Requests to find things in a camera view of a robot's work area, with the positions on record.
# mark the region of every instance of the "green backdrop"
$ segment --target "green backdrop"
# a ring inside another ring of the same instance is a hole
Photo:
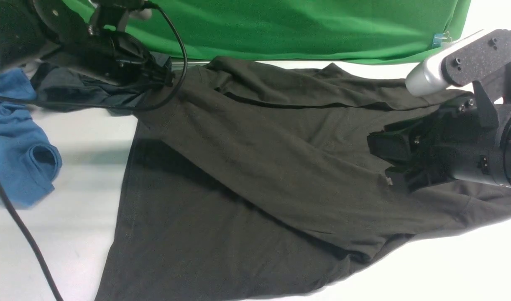
[[[86,20],[87,0],[65,0]],[[418,61],[436,33],[460,37],[471,0],[155,0],[191,59]],[[180,57],[159,13],[127,30],[150,49]]]

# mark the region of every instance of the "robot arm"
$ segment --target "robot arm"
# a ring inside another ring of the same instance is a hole
[[[117,86],[171,86],[173,74],[124,32],[131,13],[150,4],[145,0],[95,4],[85,23],[62,0],[0,0],[0,73],[42,59]]]
[[[393,165],[386,176],[397,190],[458,179],[511,187],[511,31],[475,33],[427,58],[406,79],[416,96],[470,83],[475,95],[369,135],[370,152]],[[500,97],[504,103],[494,105]]]

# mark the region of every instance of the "white table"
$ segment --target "white table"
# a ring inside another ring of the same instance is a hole
[[[484,27],[511,29],[511,0],[475,0],[464,36]],[[327,61],[279,61],[285,68],[322,68]],[[337,63],[367,78],[405,77],[414,64]],[[91,109],[35,112],[59,148],[55,191],[20,215],[38,242],[66,301],[92,301],[114,238],[120,187],[137,120]],[[468,234],[407,244],[345,281],[287,301],[511,301],[511,220]],[[36,259],[0,207],[0,301],[53,300]]]

